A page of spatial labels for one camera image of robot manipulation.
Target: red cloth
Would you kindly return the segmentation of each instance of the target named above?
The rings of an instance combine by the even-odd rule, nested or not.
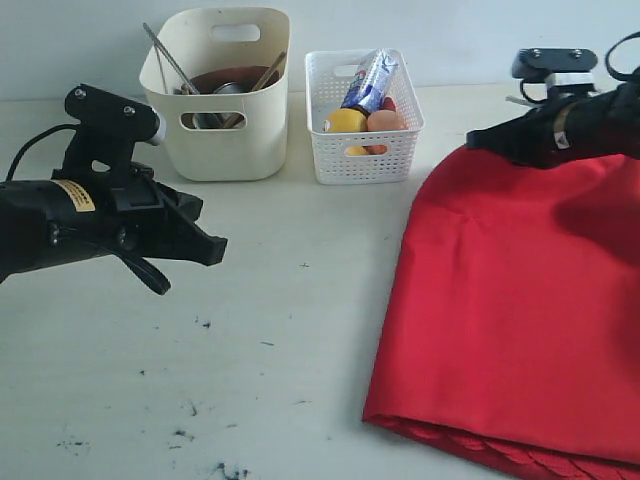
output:
[[[640,162],[460,148],[412,206],[363,420],[523,479],[640,479]]]

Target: white basket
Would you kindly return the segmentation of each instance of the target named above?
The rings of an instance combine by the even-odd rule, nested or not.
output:
[[[408,129],[388,132],[325,133],[324,121],[340,107],[355,67],[372,50],[311,52],[305,57],[307,128],[311,134],[316,177],[326,185],[399,182],[411,169],[424,118],[402,54],[390,50],[399,68],[389,90]],[[353,145],[384,145],[382,155],[350,156]]]
[[[255,25],[258,40],[221,41],[214,27]],[[171,17],[157,34],[189,78],[231,67],[270,66],[289,52],[289,18],[261,7],[195,8]],[[140,72],[149,103],[165,117],[165,147],[182,176],[195,181],[259,180],[284,164],[287,148],[288,56],[279,80],[252,93],[176,95],[182,80],[151,47]],[[181,117],[193,112],[238,112],[243,128],[196,130]]]

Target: white wall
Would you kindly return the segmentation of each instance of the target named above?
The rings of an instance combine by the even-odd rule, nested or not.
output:
[[[78,82],[141,93],[149,49],[142,30],[197,6],[237,0],[0,0],[0,100],[61,97]],[[403,52],[416,86],[510,81],[516,51],[591,48],[601,59],[640,30],[638,0],[264,0],[292,20],[291,88],[304,89],[311,50],[390,47]],[[640,41],[614,58],[640,65]],[[602,65],[597,70],[602,72]]]

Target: blue packaging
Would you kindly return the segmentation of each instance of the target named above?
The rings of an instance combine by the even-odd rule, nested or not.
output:
[[[378,49],[367,55],[349,86],[341,108],[355,108],[365,115],[380,109],[398,69],[388,50]]]

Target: table surface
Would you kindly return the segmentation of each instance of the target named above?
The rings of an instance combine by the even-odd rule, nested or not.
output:
[[[426,128],[401,183],[317,183],[300,93],[267,180],[192,183],[141,145],[159,181],[204,199],[224,262],[153,261],[164,297],[113,257],[0,285],[0,478],[215,480],[221,462],[262,480],[506,478],[361,422],[418,187],[468,130],[526,111],[504,100],[515,84],[417,92]],[[2,170],[65,121],[61,101],[0,104]],[[49,178],[70,135],[33,147],[16,178]]]

